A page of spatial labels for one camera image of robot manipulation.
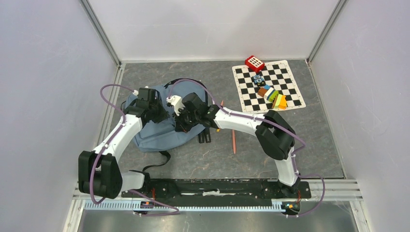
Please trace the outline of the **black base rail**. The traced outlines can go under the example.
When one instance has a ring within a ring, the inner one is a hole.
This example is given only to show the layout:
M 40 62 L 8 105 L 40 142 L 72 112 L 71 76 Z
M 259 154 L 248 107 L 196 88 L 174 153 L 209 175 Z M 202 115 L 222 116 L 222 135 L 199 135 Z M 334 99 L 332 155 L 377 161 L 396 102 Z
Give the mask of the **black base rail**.
M 309 183 L 295 190 L 276 179 L 150 179 L 140 193 L 174 207 L 270 206 L 272 199 L 310 199 Z

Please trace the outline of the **colourful block stack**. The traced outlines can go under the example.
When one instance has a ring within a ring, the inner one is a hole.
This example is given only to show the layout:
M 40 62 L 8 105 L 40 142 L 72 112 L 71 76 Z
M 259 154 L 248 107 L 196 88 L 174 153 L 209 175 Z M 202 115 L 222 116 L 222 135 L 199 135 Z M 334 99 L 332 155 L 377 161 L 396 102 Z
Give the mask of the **colourful block stack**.
M 259 88 L 257 94 L 268 102 L 274 102 L 279 92 L 269 85 Z

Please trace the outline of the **orange pencil lower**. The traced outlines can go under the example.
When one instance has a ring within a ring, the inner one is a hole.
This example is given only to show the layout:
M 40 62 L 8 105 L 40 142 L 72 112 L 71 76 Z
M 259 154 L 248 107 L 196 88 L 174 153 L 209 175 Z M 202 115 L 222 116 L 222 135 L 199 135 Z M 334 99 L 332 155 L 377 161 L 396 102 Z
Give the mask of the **orange pencil lower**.
M 233 153 L 236 154 L 236 137 L 235 130 L 232 130 Z

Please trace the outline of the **red calculator toy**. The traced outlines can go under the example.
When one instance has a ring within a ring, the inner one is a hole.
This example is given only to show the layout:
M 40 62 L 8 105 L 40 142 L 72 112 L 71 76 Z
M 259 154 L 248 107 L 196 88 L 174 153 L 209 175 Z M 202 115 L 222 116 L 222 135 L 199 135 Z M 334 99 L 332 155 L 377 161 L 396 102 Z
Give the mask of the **red calculator toy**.
M 260 72 L 265 67 L 265 63 L 254 55 L 245 59 L 245 65 L 256 73 Z

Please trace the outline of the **orange yellow block toy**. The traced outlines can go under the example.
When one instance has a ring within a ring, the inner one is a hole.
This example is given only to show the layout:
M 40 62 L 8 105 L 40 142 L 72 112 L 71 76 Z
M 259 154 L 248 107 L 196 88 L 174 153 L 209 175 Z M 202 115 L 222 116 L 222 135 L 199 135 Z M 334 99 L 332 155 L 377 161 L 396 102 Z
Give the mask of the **orange yellow block toy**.
M 282 94 L 278 94 L 273 102 L 273 109 L 281 109 L 284 110 L 287 108 L 287 101 L 286 101 L 286 96 Z

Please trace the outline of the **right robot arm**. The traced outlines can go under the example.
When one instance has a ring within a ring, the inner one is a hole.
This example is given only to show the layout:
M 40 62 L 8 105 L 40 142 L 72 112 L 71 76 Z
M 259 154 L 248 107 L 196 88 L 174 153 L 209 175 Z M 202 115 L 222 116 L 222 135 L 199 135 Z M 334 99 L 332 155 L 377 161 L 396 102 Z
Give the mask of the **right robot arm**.
M 184 98 L 173 95 L 166 99 L 173 107 L 177 132 L 189 132 L 193 127 L 229 129 L 253 135 L 265 154 L 274 159 L 278 170 L 279 191 L 292 197 L 299 190 L 300 177 L 292 160 L 296 135 L 291 126 L 278 112 L 247 114 L 230 110 L 218 104 L 209 105 L 196 93 Z

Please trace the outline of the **checkered chess board mat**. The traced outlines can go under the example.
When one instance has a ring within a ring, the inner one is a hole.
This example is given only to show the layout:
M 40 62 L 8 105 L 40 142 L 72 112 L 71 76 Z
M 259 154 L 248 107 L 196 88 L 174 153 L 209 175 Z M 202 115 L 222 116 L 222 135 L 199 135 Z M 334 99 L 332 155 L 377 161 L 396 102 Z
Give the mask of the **checkered chess board mat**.
M 258 95 L 259 87 L 253 81 L 253 77 L 256 75 L 262 77 L 266 85 L 285 96 L 286 110 L 306 107 L 286 60 L 267 62 L 259 73 L 254 72 L 246 65 L 233 66 L 232 72 L 243 112 L 261 114 L 273 108 L 271 102 Z

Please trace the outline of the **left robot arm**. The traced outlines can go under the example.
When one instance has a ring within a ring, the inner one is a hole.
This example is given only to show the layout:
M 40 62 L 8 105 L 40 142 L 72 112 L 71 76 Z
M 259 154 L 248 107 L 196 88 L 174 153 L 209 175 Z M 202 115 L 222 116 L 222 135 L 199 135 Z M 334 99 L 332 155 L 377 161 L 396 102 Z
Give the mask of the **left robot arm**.
M 123 191 L 134 190 L 140 197 L 152 191 L 146 173 L 122 172 L 118 160 L 148 122 L 160 123 L 169 114 L 156 89 L 142 87 L 133 93 L 136 99 L 119 110 L 121 118 L 109 135 L 92 151 L 83 151 L 78 157 L 79 191 L 89 194 L 94 204 L 114 199 Z

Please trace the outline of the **blue robot toy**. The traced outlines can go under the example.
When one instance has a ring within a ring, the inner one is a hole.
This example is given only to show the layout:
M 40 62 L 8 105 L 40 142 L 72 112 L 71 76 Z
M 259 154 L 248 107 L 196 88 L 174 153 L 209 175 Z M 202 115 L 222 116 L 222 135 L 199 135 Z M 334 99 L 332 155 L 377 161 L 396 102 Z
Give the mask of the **blue robot toy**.
M 261 75 L 253 76 L 252 81 L 253 81 L 254 85 L 257 86 L 257 87 L 264 87 L 266 85 L 266 82 L 265 82 L 263 76 L 261 76 Z

